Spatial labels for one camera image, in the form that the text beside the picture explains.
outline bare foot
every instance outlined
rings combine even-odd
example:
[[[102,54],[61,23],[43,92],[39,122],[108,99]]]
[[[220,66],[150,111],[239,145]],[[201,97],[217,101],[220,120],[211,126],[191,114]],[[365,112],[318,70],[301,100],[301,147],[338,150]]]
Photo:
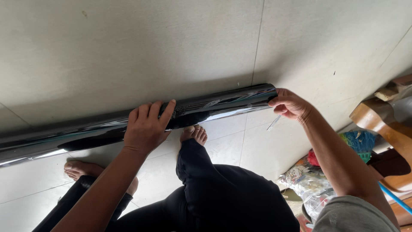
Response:
[[[198,142],[200,145],[204,146],[207,140],[206,131],[203,129],[203,127],[199,125],[188,126],[184,128],[183,133],[180,137],[180,142],[183,142],[183,141],[186,141],[192,138],[196,140],[196,142]]]
[[[100,174],[104,171],[104,168],[100,167],[94,163],[84,163],[81,161],[68,161],[64,165],[64,172],[72,178],[74,181],[77,181],[82,175],[91,175],[94,177],[99,177]],[[135,177],[127,189],[126,193],[133,196],[137,190],[139,181]]]

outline right hand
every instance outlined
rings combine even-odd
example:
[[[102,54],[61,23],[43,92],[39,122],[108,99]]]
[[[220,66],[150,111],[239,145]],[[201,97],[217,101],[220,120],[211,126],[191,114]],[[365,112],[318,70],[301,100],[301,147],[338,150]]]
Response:
[[[278,96],[269,102],[270,107],[275,107],[273,112],[286,118],[303,123],[314,110],[314,107],[295,93],[287,89],[276,89]]]
[[[159,116],[162,101],[143,104],[129,114],[129,123],[124,134],[126,149],[147,155],[166,140],[171,131],[165,132],[172,117],[176,101],[171,100]]]

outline leg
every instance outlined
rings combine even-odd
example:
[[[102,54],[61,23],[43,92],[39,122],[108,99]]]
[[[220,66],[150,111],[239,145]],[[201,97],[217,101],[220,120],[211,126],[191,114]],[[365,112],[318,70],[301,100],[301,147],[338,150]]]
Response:
[[[180,139],[176,173],[185,185],[189,212],[215,230],[299,231],[278,186],[240,167],[213,165],[203,133],[200,127],[185,128]]]
[[[76,183],[67,191],[59,200],[57,206],[46,216],[46,218],[33,230],[34,232],[51,231],[54,226],[67,214],[67,212],[76,204],[82,195],[93,184],[97,177],[103,172],[103,168],[92,163],[83,163],[80,161],[69,161],[65,164],[66,174],[73,178]],[[113,216],[111,222],[116,221],[128,203],[133,199],[132,195],[137,190],[137,178],[132,182],[123,196]]]
[[[187,211],[184,191],[182,186],[166,199],[124,215],[109,231],[190,231],[196,219]]]

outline tile floor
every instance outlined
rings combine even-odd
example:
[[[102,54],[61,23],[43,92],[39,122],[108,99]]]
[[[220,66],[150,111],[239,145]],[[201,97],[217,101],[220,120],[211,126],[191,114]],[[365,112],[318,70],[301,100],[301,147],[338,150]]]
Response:
[[[338,130],[365,97],[412,73],[408,0],[3,1],[0,133],[258,83],[289,88]],[[205,123],[213,162],[275,180],[310,149],[271,110]],[[180,130],[145,162],[128,210],[163,199]],[[121,144],[0,169],[2,231],[30,231],[73,184],[68,159],[106,166]]]

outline clear plastic bag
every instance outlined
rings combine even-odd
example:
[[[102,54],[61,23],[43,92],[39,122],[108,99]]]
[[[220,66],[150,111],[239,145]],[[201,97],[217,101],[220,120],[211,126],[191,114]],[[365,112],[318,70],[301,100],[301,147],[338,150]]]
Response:
[[[307,157],[300,159],[282,174],[279,181],[302,198],[306,212],[315,224],[322,209],[336,197],[336,193],[321,168],[311,165]]]

